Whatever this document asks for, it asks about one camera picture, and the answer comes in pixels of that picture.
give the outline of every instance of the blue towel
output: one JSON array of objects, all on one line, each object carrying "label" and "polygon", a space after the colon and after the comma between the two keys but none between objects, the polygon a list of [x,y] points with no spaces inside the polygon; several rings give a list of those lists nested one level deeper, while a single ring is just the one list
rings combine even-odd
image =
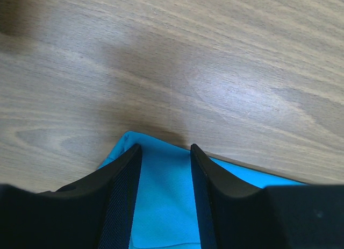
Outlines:
[{"label": "blue towel", "polygon": [[[148,135],[127,132],[103,167],[132,145],[142,146],[142,169],[130,249],[200,249],[190,151]],[[298,184],[221,160],[213,161],[257,187]]]}]

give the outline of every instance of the blue cloth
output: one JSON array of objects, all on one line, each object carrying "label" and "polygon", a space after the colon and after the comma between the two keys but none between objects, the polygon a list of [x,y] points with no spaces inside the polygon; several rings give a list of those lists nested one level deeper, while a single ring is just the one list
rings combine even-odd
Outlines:
[{"label": "blue cloth", "polygon": [[[130,249],[200,249],[190,151],[145,134],[127,132],[100,167],[135,143],[142,146],[143,156]],[[213,161],[260,188],[298,184],[221,160]]]}]

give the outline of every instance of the wood grain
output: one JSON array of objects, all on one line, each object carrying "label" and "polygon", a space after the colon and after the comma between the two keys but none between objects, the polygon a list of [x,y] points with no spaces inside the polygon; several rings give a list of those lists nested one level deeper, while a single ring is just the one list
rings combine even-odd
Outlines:
[{"label": "wood grain", "polygon": [[344,182],[344,0],[0,0],[0,182],[54,190],[134,130]]}]

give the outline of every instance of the wooden surface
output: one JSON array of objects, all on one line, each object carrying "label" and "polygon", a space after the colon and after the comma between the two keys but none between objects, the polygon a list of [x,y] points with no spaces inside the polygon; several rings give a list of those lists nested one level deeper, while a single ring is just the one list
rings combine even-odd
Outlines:
[{"label": "wooden surface", "polygon": [[0,182],[57,189],[134,130],[344,182],[344,0],[0,0]]}]

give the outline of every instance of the black plastic part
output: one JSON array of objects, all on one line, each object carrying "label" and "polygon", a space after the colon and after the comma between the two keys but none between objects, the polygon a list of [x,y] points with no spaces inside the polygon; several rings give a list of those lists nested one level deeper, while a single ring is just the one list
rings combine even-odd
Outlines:
[{"label": "black plastic part", "polygon": [[0,185],[0,248],[128,249],[142,150],[56,192]]},{"label": "black plastic part", "polygon": [[202,249],[344,248],[344,186],[259,189],[191,146]]}]

